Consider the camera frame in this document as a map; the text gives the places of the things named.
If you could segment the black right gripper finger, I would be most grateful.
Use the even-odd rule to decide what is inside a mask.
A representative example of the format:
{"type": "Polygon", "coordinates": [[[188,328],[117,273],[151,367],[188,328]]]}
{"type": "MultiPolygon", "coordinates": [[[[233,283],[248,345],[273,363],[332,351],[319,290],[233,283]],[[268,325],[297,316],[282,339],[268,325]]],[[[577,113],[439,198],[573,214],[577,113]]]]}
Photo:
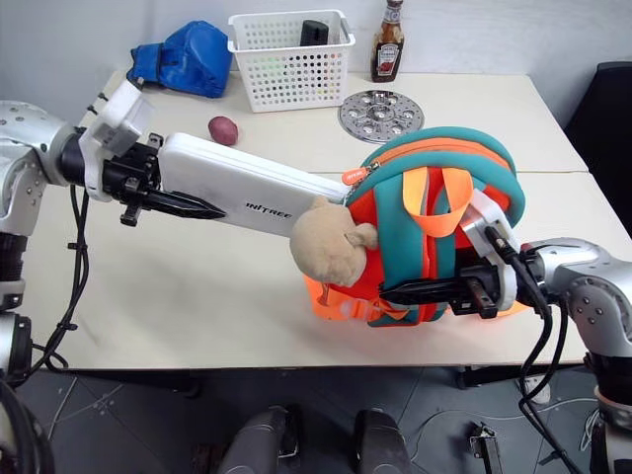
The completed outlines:
{"type": "Polygon", "coordinates": [[[454,277],[410,279],[379,291],[381,299],[395,304],[444,303],[459,294],[460,279],[454,277]]]}

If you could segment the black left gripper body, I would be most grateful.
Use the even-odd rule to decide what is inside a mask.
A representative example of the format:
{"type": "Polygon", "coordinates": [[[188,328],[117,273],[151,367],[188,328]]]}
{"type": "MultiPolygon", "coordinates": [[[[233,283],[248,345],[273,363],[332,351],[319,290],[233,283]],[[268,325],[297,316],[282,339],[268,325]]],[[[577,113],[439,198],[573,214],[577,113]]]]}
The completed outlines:
{"type": "Polygon", "coordinates": [[[120,223],[134,227],[144,208],[142,199],[149,191],[160,191],[158,151],[134,143],[120,156],[104,162],[103,191],[125,206],[120,223]]]}

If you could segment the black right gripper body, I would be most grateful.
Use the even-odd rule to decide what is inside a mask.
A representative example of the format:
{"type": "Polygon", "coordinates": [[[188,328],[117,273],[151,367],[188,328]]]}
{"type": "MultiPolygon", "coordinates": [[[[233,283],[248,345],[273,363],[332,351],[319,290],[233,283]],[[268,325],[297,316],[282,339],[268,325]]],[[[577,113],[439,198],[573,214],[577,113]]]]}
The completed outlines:
{"type": "Polygon", "coordinates": [[[478,315],[481,319],[498,316],[500,281],[496,266],[462,268],[451,279],[451,285],[448,304],[455,315],[478,315]]]}

